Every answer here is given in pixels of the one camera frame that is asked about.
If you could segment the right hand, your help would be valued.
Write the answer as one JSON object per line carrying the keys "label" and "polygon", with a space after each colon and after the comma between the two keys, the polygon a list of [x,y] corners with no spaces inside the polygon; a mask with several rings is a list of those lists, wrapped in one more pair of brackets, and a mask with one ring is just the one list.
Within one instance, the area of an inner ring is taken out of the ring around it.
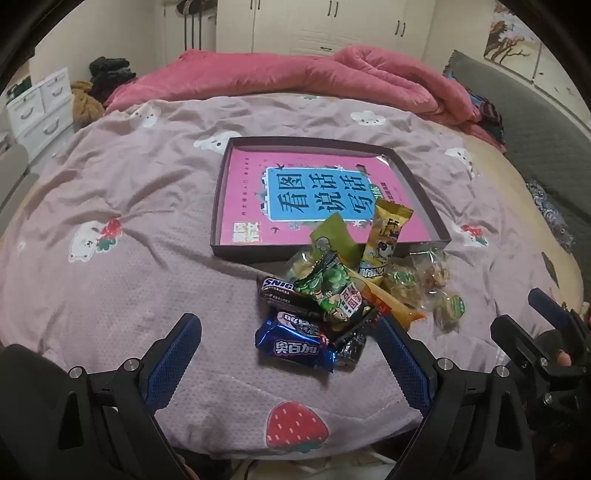
{"label": "right hand", "polygon": [[536,339],[539,348],[542,349],[551,361],[559,366],[570,367],[572,360],[570,354],[566,351],[562,335],[558,330],[549,330]]}

